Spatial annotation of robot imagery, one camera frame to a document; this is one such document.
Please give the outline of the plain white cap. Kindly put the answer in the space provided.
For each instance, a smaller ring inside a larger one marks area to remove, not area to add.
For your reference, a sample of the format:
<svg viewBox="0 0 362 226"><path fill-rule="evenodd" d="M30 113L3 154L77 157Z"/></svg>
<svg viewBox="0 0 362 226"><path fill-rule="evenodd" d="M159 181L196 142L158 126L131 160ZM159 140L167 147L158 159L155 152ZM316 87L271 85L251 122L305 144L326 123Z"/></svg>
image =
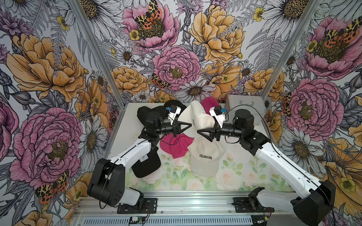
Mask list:
<svg viewBox="0 0 362 226"><path fill-rule="evenodd" d="M213 128L215 120L208 115L199 101L193 101L180 114L178 121L190 123L192 126L185 130L184 134L191 138L199 138L197 130Z"/></svg>

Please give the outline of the pink cap front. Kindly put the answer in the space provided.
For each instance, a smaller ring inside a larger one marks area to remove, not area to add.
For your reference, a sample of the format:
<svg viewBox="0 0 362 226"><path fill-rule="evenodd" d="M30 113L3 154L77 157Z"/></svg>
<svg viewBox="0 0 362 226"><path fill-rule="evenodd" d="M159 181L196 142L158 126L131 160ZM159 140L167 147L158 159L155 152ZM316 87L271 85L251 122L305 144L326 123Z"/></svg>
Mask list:
<svg viewBox="0 0 362 226"><path fill-rule="evenodd" d="M162 137L160 141L160 148L170 154L174 159L184 157L188 152L188 146L193 142L194 138L185 134L177 135L173 134Z"/></svg>

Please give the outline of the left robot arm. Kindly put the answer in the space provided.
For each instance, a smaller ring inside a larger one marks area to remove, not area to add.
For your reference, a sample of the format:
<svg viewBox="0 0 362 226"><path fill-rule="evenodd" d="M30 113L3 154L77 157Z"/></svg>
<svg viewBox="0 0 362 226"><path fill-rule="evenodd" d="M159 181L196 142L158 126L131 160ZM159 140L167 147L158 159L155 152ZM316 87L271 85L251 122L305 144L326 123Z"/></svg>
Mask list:
<svg viewBox="0 0 362 226"><path fill-rule="evenodd" d="M109 206L139 205L142 193L126 187L126 173L131 169L135 176L143 178L161 167L157 154L161 136L172 134L176 137L192 126L191 123L178 121L176 116L176 113L170 112L169 121L164 122L159 112L149 112L138 139L129 148L111 159L97 161L87 195Z"/></svg>

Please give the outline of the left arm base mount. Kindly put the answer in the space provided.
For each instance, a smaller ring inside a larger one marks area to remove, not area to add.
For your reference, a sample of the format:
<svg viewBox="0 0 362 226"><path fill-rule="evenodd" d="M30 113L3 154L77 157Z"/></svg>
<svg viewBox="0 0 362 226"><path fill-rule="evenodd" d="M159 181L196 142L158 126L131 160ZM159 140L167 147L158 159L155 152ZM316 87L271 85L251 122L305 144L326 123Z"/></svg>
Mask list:
<svg viewBox="0 0 362 226"><path fill-rule="evenodd" d="M117 209L117 214L155 214L157 202L157 198L141 198L134 206L120 204Z"/></svg>

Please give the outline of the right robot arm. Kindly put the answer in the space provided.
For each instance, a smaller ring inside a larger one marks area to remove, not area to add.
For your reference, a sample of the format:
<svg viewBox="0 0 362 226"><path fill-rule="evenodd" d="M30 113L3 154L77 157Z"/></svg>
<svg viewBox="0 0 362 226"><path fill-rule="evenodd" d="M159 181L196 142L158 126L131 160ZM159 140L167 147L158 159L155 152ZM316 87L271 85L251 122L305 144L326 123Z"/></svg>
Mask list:
<svg viewBox="0 0 362 226"><path fill-rule="evenodd" d="M247 109L235 112L232 123L225 123L223 114L212 114L213 128L197 133L209 141L221 136L236 137L238 143L250 154L274 169L293 188L292 193L267 191L257 187L249 193L249 206L253 211L274 208L294 213L304 224L317 226L333 213L336 187L330 181L321 181L282 153L272 141L254 128L254 116Z"/></svg>

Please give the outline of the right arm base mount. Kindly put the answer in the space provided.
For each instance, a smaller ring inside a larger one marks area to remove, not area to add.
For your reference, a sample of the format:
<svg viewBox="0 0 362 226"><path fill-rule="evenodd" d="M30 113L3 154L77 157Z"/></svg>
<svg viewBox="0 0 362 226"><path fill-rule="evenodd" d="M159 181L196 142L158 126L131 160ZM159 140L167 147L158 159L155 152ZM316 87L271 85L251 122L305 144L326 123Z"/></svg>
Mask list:
<svg viewBox="0 0 362 226"><path fill-rule="evenodd" d="M257 195L259 192L264 190L265 188L262 186L257 187L252 192L248 194L248 197L235 197L233 198L232 205L235 208L236 213L248 213L248 212L256 212L256 213L273 213L275 212L274 208L264 207L257 200Z"/></svg>

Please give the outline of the white Colorado cap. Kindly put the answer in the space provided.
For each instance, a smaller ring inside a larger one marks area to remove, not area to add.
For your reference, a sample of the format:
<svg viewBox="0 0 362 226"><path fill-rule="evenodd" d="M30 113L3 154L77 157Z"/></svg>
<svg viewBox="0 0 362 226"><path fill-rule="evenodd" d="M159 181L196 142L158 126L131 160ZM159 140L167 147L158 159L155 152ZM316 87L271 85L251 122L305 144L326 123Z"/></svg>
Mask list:
<svg viewBox="0 0 362 226"><path fill-rule="evenodd" d="M218 142L210 142L204 137L197 138L189 146L190 169L193 173L211 177L219 170L220 159L225 150Z"/></svg>

